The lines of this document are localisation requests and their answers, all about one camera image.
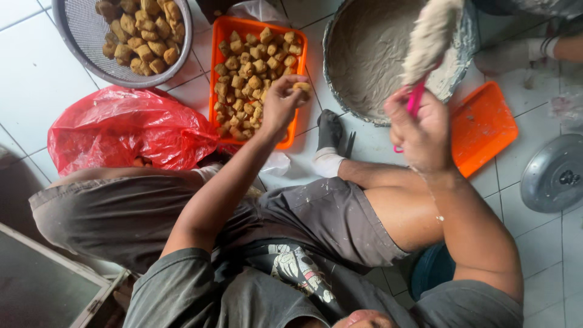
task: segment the gray t-shirt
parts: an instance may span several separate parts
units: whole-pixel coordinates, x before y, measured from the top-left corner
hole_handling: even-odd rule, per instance
[[[332,326],[359,309],[403,328],[522,327],[522,307],[483,282],[446,282],[408,311],[362,275],[288,242],[252,247],[217,267],[198,248],[164,256],[136,282],[124,327],[285,327],[300,316]]]

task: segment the black sock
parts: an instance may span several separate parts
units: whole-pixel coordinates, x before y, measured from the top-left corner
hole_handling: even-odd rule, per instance
[[[325,109],[318,117],[318,150],[325,147],[338,149],[344,128],[340,123],[340,117],[330,109]]]

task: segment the orange plastic tray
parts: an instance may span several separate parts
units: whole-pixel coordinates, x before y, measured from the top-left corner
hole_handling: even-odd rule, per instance
[[[303,52],[300,56],[298,56],[298,64],[297,64],[297,73],[302,75],[305,70],[305,59],[308,50],[308,39],[305,37],[305,34],[294,29],[289,29],[277,25],[271,25],[261,22],[256,22],[254,20],[248,19],[241,19],[235,18],[230,16],[221,16],[215,20],[215,24],[213,25],[213,54],[212,54],[212,67],[210,71],[210,97],[209,97],[209,121],[215,127],[219,127],[220,124],[216,121],[216,112],[213,110],[215,106],[215,102],[217,101],[217,95],[215,94],[215,84],[219,80],[219,74],[215,72],[214,68],[215,65],[221,62],[225,62],[226,58],[223,54],[219,51],[219,43],[223,40],[229,41],[229,35],[233,32],[233,30],[237,31],[241,38],[245,38],[248,33],[255,35],[259,38],[259,34],[263,31],[264,28],[268,27],[271,29],[273,34],[285,34],[289,31],[296,32],[296,36],[298,37],[298,42],[303,45]],[[296,116],[294,117],[291,124],[287,127],[287,137],[282,140],[276,146],[277,149],[287,149],[290,148],[294,136],[296,134],[296,124],[297,124],[297,114],[298,109],[296,109]],[[221,139],[221,142],[225,142],[227,144],[236,144],[242,145],[245,141],[237,141],[232,138],[228,139]]]
[[[465,177],[506,148],[518,136],[518,127],[494,81],[467,96],[451,115],[451,150]]]

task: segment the batter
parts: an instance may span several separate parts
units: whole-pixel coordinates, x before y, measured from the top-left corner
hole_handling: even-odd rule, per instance
[[[333,27],[335,37],[328,48],[332,85],[347,106],[372,122],[388,121],[382,103],[402,85],[410,34],[425,4],[425,0],[357,0]],[[461,65],[457,58],[457,49],[450,48],[427,81],[442,100],[451,95],[447,86]]]

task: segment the mesh strainer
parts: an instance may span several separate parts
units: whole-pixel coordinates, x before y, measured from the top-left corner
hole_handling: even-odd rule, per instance
[[[178,61],[162,74],[140,76],[103,55],[104,36],[109,25],[95,12],[97,0],[52,0],[57,29],[69,50],[89,71],[115,85],[148,88],[172,78],[184,65],[192,44],[192,18],[187,0],[174,0],[182,13],[186,35]]]

